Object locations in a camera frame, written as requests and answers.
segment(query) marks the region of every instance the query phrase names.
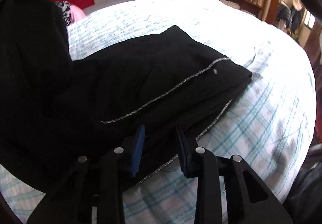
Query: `blue plaid pattern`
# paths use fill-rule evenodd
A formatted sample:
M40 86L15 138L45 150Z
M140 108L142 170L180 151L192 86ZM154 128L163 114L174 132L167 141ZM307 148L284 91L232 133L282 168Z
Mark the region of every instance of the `blue plaid pattern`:
M172 25L252 71L244 94L198 143L218 156L240 154L283 201L305 159L316 115L310 62L285 33L217 0L138 0L96 11L70 25L70 55L82 59ZM225 220L222 179L221 189ZM24 223L44 196L2 166L0 191ZM193 223L196 196L197 180L184 178L176 160L124 193L126 223Z

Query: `window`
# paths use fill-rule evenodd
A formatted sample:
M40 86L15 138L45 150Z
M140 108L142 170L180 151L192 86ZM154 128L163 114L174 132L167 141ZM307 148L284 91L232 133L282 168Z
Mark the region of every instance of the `window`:
M305 20L304 20L304 24L306 26L308 26L310 29L313 28L313 25L314 25L314 22L315 22L315 17L308 11L306 13L306 17L305 17Z

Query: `seam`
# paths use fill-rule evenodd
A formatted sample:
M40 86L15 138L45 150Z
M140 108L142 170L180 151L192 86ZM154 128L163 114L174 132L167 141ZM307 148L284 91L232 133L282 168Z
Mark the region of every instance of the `seam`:
M131 115L133 115L133 114L135 114L135 113L139 112L140 110L144 109L147 105L149 105L149 104L151 104L151 103L153 103L153 102L155 102L155 101L157 101L157 100L159 100L159 99L162 99L164 96L168 95L169 93L173 92L175 89L179 88L183 83L185 83L185 82L187 82L187 81L191 80L192 78L197 77L197 76L199 76L200 74L202 74L202 73L204 73L204 72L208 71L208 70L209 70L212 66L214 66L217 62L219 62L219 61L223 61L223 60L230 60L230 58L225 57L225 58L219 58L219 59L214 60L214 61L213 61L213 62L212 62L208 67L206 67L206 68L204 68L203 70L201 70L201 71L199 71L199 72L197 72L197 73L195 73L195 74L193 74L193 75L191 75L191 76L189 76L189 77L185 78L183 81L181 81L180 83L178 83L178 84L177 84L176 86L174 86L172 89L170 89L170 90L168 90L167 92L163 93L162 95L160 95L160 96L158 96L158 97L156 97L156 98L154 98L154 99L150 100L149 102L147 102L147 103L145 103L144 105L142 105L140 108L138 108L138 109L136 109L136 110L134 110L134 111L132 111L132 112L130 112L130 113L128 113L128 114L126 114L126 115L124 115L124 116L122 116L122 117L118 118L118 119L111 120L111 121L101 121L101 123L103 123L103 124L109 124L109 123L117 122L117 121L119 121L119 120L122 120L122 119L124 119L124 118L126 118L126 117L128 117L128 116L131 116Z
M220 117L222 116L222 114L224 113L224 111L228 108L228 106L230 105L230 103L232 103L232 101L233 101L233 99L231 99L229 102L227 102L227 104L222 109L222 111L218 114L218 116L215 118L215 120L211 124L209 124L197 137L195 137L195 140L196 141L198 141L213 125L215 125L215 123L220 119ZM134 186L139 185L139 184L142 184L148 178L152 177L153 175L155 175L159 171L163 170L166 166L168 166L170 163L172 163L177 157L178 157L178 154L176 154L168 162L166 162L165 164L163 164L162 166L160 166L159 168L157 168L155 171L153 171L152 173L150 173L149 175L147 175L146 177L144 177L141 181L139 181Z

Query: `metal rivet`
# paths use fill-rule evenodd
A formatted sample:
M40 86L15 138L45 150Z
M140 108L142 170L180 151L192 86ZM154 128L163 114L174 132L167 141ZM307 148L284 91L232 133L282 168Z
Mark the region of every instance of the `metal rivet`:
M241 162L241 161L242 161L242 157L241 157L241 156L239 156L239 155L234 155L234 156L232 157L232 159L233 159L234 161L236 161L236 162Z
M123 153L123 151L124 151L124 148L122 148L122 147L115 148L115 150L114 150L114 152L116 154L121 154L121 153Z
M206 150L203 148L203 147L198 147L196 148L196 152L199 153L199 154L202 154L204 153Z
M80 156L80 157L78 157L78 162L80 162L80 163L86 162L86 160L87 160L87 157L86 156Z

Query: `black clothing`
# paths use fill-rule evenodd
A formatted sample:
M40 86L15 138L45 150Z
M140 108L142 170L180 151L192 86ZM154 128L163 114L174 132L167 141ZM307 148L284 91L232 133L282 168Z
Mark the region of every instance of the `black clothing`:
M292 14L289 7L285 6L284 4L280 3L279 8L277 10L276 15L277 20L285 20L286 21L286 28L290 29L292 27Z
M301 168L283 204L293 224L322 221L322 163L314 169Z
M177 123L196 137L251 81L245 68L178 27L72 62L54 2L14 1L1 25L0 163L44 192L78 156L102 156L144 124L134 182L141 180L175 156Z
M292 28L291 32L295 33L295 30L299 27L302 17L303 17L303 9L302 10L297 10L295 7L292 5L291 7L291 14L292 14Z

